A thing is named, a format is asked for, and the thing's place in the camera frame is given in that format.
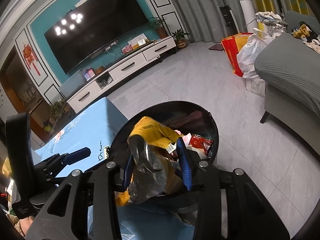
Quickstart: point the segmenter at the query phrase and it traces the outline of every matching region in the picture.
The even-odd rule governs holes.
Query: teal wall
[[[128,41],[130,37],[134,38],[141,33],[144,33],[149,40],[158,39],[159,36],[155,31],[149,30],[148,26],[143,26],[133,32],[124,35],[119,38],[118,46],[112,46],[112,48],[108,52],[104,52],[99,56],[93,59],[87,59],[79,66],[73,69],[69,74],[65,74],[57,59],[55,58],[53,52],[51,51],[47,40],[44,37],[44,34],[47,30],[49,30],[56,22],[61,20],[70,10],[75,9],[75,4],[80,0],[57,0],[52,5],[50,5],[47,9],[45,9],[30,25],[31,31],[36,39],[36,42],[41,49],[42,54],[47,60],[50,68],[55,73],[57,78],[61,83],[64,83],[70,76],[72,76],[77,70],[81,68],[89,68],[92,67],[94,69],[107,65],[114,61],[116,58],[120,57],[121,48],[128,45]],[[152,13],[145,2],[145,0],[137,0],[142,11],[144,12],[147,18],[152,17]]]

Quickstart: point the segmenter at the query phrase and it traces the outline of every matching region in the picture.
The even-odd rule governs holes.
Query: silver bolt
[[[116,163],[115,162],[108,162],[106,166],[107,166],[107,168],[111,169],[116,166]]]
[[[205,168],[205,167],[208,166],[208,162],[206,162],[206,161],[200,161],[200,162],[199,162],[199,166],[200,166],[201,168]]]
[[[241,175],[243,175],[244,174],[244,171],[243,171],[243,169],[235,169],[235,173],[237,174],[237,175],[239,175],[239,176],[241,176]]]
[[[76,176],[78,176],[80,173],[81,173],[80,170],[74,170],[74,171],[71,172],[71,175],[74,176],[74,177],[76,177]]]

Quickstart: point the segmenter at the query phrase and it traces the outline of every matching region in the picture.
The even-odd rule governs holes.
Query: red shopping bag
[[[228,55],[230,63],[233,67],[233,73],[235,73],[239,77],[242,77],[243,73],[239,68],[239,65],[237,62],[237,54],[242,49],[242,47],[247,43],[248,37],[251,34],[252,33],[239,33],[236,35],[226,37],[221,41],[223,48],[226,54]]]

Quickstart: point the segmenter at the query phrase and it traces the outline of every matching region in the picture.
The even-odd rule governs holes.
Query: television
[[[68,74],[98,50],[146,23],[136,0],[88,0],[68,12],[44,36]]]

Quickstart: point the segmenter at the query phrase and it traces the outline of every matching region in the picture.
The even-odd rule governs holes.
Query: red chinese knot decoration
[[[40,76],[40,72],[38,71],[36,65],[34,64],[34,61],[38,61],[38,57],[36,56],[36,54],[34,53],[33,49],[31,48],[31,46],[25,45],[23,44],[23,58],[26,61],[26,64],[28,66],[28,68],[31,70],[30,65],[32,64],[33,67],[35,68],[37,74]]]

